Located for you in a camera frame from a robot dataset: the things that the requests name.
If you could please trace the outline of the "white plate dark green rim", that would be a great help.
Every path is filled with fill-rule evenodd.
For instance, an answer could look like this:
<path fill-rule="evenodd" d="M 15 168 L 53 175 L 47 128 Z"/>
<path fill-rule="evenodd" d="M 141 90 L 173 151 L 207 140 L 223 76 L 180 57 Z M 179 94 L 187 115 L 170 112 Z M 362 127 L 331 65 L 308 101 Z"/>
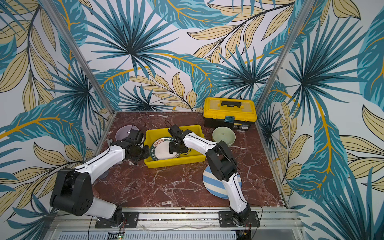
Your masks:
<path fill-rule="evenodd" d="M 173 138 L 164 137 L 156 140 L 150 148 L 150 156 L 153 161 L 161 161 L 178 158 L 180 154 L 170 153 L 169 144 L 174 141 Z"/>

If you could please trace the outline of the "yellow plastic bin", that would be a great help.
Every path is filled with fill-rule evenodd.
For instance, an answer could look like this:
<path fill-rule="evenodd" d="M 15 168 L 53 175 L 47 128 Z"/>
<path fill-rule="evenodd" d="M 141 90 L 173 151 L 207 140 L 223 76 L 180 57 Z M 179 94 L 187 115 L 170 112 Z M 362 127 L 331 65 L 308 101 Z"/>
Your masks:
<path fill-rule="evenodd" d="M 168 132 L 167 128 L 148 130 L 146 132 L 145 145 L 148 145 L 149 148 L 151 148 L 152 144 L 156 140 L 164 137 L 171 138 L 171 135 Z M 196 150 L 191 150 L 186 155 L 180 154 L 178 158 L 161 160 L 161 161 L 153 161 L 151 156 L 149 155 L 149 157 L 145 159 L 145 164 L 147 165 L 148 168 L 153 169 L 153 168 L 162 168 L 162 167 L 170 167 L 170 166 L 176 166 L 176 165 L 199 163 L 199 162 L 205 161 L 205 159 L 206 159 L 205 155 L 197 152 Z"/>

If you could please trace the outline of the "blue cream striped plate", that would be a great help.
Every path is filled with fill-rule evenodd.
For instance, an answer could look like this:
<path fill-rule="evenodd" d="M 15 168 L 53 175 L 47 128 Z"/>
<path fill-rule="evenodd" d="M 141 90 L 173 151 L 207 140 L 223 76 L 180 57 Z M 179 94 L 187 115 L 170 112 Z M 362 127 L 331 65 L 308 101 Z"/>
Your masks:
<path fill-rule="evenodd" d="M 229 199 L 224 184 L 212 174 L 210 166 L 207 166 L 203 172 L 203 183 L 212 195 L 224 200 Z"/>

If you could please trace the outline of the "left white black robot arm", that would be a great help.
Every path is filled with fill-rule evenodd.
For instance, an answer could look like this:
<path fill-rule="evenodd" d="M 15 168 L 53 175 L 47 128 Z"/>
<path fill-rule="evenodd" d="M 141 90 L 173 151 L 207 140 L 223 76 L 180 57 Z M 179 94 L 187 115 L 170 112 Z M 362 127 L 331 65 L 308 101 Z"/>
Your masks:
<path fill-rule="evenodd" d="M 123 161 L 138 162 L 149 157 L 144 133 L 131 130 L 129 135 L 109 145 L 107 150 L 73 169 L 64 168 L 57 174 L 50 206 L 75 216 L 91 216 L 107 220 L 113 226 L 124 220 L 116 204 L 94 196 L 93 183 L 114 165 Z"/>

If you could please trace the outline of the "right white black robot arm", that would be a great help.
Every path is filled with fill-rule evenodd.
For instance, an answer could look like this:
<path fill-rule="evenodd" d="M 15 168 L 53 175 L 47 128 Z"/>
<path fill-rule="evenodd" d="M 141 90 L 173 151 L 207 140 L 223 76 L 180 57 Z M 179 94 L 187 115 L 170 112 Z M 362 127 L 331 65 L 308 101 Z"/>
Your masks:
<path fill-rule="evenodd" d="M 224 141 L 212 142 L 199 137 L 191 130 L 181 130 L 177 125 L 168 128 L 174 139 L 169 144 L 170 153 L 187 153 L 190 149 L 205 155 L 211 173 L 221 181 L 230 201 L 232 222 L 244 226 L 251 214 L 251 206 L 244 198 L 239 184 L 238 163 Z"/>

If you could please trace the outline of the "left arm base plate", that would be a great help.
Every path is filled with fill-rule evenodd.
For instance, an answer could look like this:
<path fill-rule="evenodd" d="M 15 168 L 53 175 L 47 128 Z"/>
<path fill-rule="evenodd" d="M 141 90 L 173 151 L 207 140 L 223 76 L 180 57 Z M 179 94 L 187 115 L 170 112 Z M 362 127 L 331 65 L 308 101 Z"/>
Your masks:
<path fill-rule="evenodd" d="M 117 213 L 111 219 L 98 218 L 96 229 L 135 229 L 138 224 L 139 212 Z"/>

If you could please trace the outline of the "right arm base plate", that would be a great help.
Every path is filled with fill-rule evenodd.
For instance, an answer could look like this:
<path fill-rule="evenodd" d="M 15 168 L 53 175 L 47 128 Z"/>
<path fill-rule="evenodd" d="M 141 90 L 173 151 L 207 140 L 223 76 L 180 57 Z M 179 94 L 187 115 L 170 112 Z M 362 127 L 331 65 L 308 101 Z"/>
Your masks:
<path fill-rule="evenodd" d="M 231 211 L 220 211 L 218 214 L 221 228 L 260 227 L 260 218 L 258 213 L 255 211 L 251 211 L 245 218 Z"/>

